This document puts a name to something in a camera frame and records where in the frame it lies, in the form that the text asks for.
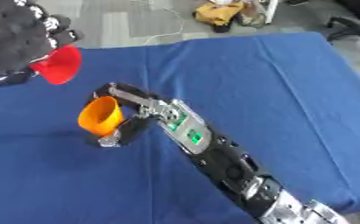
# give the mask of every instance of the robotic arm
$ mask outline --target robotic arm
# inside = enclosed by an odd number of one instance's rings
[[[199,171],[261,223],[348,224],[320,202],[304,205],[295,199],[236,142],[213,129],[183,101],[162,100],[126,84],[109,83],[96,90],[89,102],[79,124],[94,133],[96,145],[126,145],[155,120]],[[124,120],[120,106],[130,107],[136,114]]]

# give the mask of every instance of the yellow object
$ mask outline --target yellow object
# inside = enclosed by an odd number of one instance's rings
[[[124,121],[118,102],[111,96],[92,101],[79,115],[79,125],[85,130],[106,136]]]
[[[243,2],[226,5],[205,3],[196,9],[195,18],[212,25],[226,25],[243,7]]]

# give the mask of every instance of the red cup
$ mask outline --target red cup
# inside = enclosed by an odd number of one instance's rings
[[[30,65],[30,68],[54,85],[67,83],[75,77],[81,65],[81,53],[72,46],[66,45],[52,51],[47,59]]]

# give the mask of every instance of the orange cup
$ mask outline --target orange cup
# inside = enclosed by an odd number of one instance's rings
[[[118,102],[111,96],[92,101],[79,115],[79,126],[98,135],[106,136],[124,121]]]

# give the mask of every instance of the silver metal part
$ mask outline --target silver metal part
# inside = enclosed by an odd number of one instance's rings
[[[113,87],[109,88],[109,93],[111,95],[117,96],[117,97],[125,99],[127,101],[135,102],[136,104],[139,104],[140,106],[146,106],[147,108],[150,108],[152,106],[151,101],[149,99],[145,99],[140,96],[119,90],[116,88],[116,84],[114,84]]]
[[[119,131],[115,131],[110,135],[104,136],[98,140],[98,143],[104,147],[120,147],[121,145],[118,143],[119,139],[121,138],[121,133]]]
[[[349,224],[340,214],[315,200],[303,206],[286,190],[260,221],[264,224]]]
[[[263,184],[264,180],[260,177],[255,178],[248,184],[248,186],[242,191],[247,200],[251,199],[258,192],[258,189]]]
[[[197,155],[204,152],[208,148],[212,137],[212,133],[204,120],[195,114],[183,101],[174,99],[169,106],[172,110],[177,111],[178,115],[185,115],[185,120],[182,121],[176,130],[173,130],[173,127],[170,126],[170,121],[161,120],[159,125],[186,153]],[[189,131],[200,134],[201,140],[198,143],[194,143],[188,135]]]

